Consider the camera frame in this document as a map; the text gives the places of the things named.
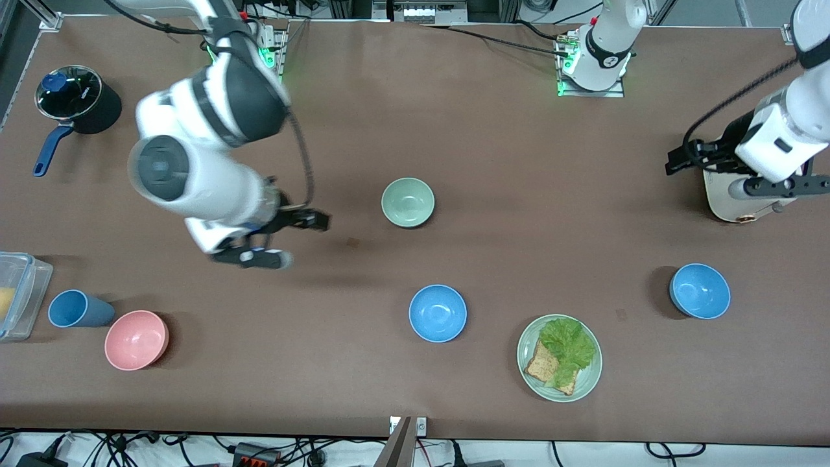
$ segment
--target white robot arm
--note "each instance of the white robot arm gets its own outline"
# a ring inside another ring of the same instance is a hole
[[[162,208],[184,216],[204,252],[243,267],[283,268],[291,256],[253,248],[253,234],[286,226],[326,230],[329,217],[290,205],[285,194],[228,152],[276,134],[291,114],[277,74],[259,57],[256,41],[229,0],[120,0],[153,15],[195,13],[217,60],[146,96],[136,107],[139,142],[130,152],[136,190]],[[242,238],[243,244],[232,243]]]
[[[813,157],[830,143],[830,0],[801,0],[793,11],[792,28],[796,59],[766,77],[796,62],[804,73],[731,122],[718,140],[686,143],[707,117],[698,120],[684,144],[668,154],[667,175],[695,166],[715,175],[742,175],[732,176],[727,184],[728,198],[736,200],[830,193],[830,177],[812,174]]]
[[[646,19],[643,0],[604,0],[599,16],[577,29],[579,51],[562,72],[587,90],[610,88],[631,59],[631,47]]]

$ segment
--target table surface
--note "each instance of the table surface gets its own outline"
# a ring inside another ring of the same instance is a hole
[[[476,30],[545,45],[520,27]],[[830,203],[725,224],[700,173],[663,172],[693,120],[791,56],[777,30],[647,28],[626,97],[590,99],[557,97],[550,58],[533,52],[416,25],[312,23],[285,83],[314,205],[333,220],[278,234],[295,255],[285,271],[211,263],[127,179],[135,103],[203,65],[198,40],[112,17],[42,35],[0,134],[0,248],[55,266],[44,303],[79,288],[119,314],[159,312],[172,340],[154,367],[117,371],[106,328],[56,329],[44,306],[27,342],[0,346],[0,425],[382,436],[390,415],[425,415],[432,437],[828,443]],[[102,134],[66,138],[33,179],[54,124],[30,96],[70,63],[99,71],[124,111]],[[290,131],[233,155],[303,194]],[[380,209],[403,176],[437,196],[420,229]],[[668,281],[690,262],[730,281],[722,318],[671,305]],[[409,326],[409,300],[430,283],[469,307],[446,344]],[[519,335],[548,313],[582,320],[602,346],[602,378],[581,401],[544,401],[522,381]]]

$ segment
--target clear food container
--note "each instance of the clear food container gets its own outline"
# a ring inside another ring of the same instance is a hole
[[[51,272],[51,264],[31,254],[0,252],[0,342],[32,334]]]

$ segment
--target blue pot handle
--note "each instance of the blue pot handle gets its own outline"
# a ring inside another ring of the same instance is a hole
[[[49,164],[51,164],[51,158],[55,155],[58,141],[62,140],[64,136],[69,135],[73,130],[72,125],[58,125],[57,128],[49,133],[46,141],[43,141],[43,148],[41,148],[41,154],[37,156],[32,175],[36,177],[46,175],[46,171],[49,170]]]

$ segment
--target bread slice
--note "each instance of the bread slice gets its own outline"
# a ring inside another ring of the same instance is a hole
[[[542,345],[542,341],[537,341],[536,348],[533,350],[533,357],[527,362],[525,373],[544,383],[554,377],[557,368],[559,368],[559,360],[556,360],[554,354]],[[570,384],[555,389],[562,391],[566,396],[572,396],[576,388],[577,373],[579,373],[579,370],[574,371],[574,378],[571,379]]]
[[[537,341],[536,348],[533,350],[533,358],[527,362],[525,373],[544,383],[554,377],[558,367],[559,360],[556,360],[554,354],[542,345],[542,341]]]

